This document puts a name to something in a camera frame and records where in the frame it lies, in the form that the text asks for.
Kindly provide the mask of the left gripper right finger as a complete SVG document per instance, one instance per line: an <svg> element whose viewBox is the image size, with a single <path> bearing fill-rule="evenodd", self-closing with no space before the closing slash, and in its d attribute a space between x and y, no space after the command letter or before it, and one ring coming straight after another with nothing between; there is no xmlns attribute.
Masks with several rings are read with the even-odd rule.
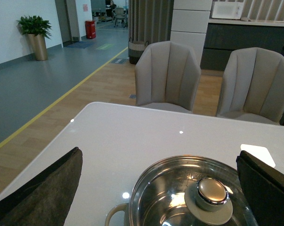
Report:
<svg viewBox="0 0 284 226"><path fill-rule="evenodd" d="M245 198L260 226L284 226L284 174L246 151L236 158Z"/></svg>

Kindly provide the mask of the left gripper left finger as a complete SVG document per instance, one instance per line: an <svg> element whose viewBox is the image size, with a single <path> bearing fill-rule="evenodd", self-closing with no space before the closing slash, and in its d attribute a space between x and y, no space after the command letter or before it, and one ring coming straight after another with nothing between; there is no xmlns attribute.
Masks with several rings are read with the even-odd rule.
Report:
<svg viewBox="0 0 284 226"><path fill-rule="evenodd" d="M0 226L62 226L81 177L75 147L0 201Z"/></svg>

